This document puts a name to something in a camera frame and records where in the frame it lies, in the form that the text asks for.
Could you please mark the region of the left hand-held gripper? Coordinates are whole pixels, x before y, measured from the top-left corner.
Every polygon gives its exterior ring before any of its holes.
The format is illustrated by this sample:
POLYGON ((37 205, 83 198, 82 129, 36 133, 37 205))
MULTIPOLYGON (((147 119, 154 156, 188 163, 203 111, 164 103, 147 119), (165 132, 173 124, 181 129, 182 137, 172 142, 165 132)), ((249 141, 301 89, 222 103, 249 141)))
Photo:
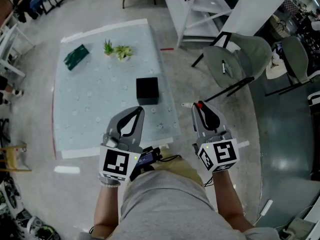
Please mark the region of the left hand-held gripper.
POLYGON ((98 172, 102 183, 123 183, 132 174, 143 153, 140 142, 144 118, 142 106, 127 108, 111 118, 99 150, 98 172), (121 130, 132 118, 130 132, 122 134, 121 130))

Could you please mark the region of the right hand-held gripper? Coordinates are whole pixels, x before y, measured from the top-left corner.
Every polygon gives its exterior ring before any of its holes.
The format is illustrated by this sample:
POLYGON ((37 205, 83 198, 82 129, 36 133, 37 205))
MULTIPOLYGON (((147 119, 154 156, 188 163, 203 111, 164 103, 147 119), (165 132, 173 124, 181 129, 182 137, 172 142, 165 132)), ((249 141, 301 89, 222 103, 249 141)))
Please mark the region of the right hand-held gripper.
POLYGON ((237 140, 227 130, 225 116, 215 106, 202 100, 199 107, 197 103, 193 103, 191 115, 198 138, 206 136, 206 129, 218 133, 206 140, 198 139, 193 144, 195 154, 205 169, 210 173, 230 169, 240 157, 237 140))

